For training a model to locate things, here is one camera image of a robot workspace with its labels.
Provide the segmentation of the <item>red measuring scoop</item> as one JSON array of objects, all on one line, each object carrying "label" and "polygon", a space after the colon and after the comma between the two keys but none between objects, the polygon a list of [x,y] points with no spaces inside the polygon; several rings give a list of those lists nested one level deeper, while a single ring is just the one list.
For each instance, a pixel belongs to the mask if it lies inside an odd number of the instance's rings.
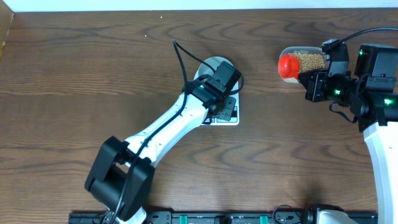
[{"label": "red measuring scoop", "polygon": [[300,71],[300,61],[293,54],[283,54],[278,63],[278,72],[281,78],[298,79]]}]

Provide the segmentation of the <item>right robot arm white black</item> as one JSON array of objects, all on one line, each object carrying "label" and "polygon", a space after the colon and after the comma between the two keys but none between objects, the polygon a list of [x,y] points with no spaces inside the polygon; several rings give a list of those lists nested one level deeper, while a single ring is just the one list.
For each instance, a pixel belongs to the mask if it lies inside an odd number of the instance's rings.
[{"label": "right robot arm white black", "polygon": [[354,78],[347,69],[298,75],[307,100],[348,107],[364,136],[373,165],[378,223],[397,223],[397,48],[360,46]]}]

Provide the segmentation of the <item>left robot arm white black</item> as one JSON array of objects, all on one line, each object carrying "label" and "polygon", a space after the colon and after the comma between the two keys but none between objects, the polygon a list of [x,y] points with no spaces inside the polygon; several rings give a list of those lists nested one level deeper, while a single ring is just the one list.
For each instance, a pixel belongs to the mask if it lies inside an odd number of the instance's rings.
[{"label": "left robot arm white black", "polygon": [[101,145],[85,189],[113,213],[110,223],[143,223],[155,168],[176,143],[206,119],[230,119],[236,103],[234,86],[243,79],[229,62],[211,74],[184,81],[181,95],[160,118],[120,141],[111,136]]}]

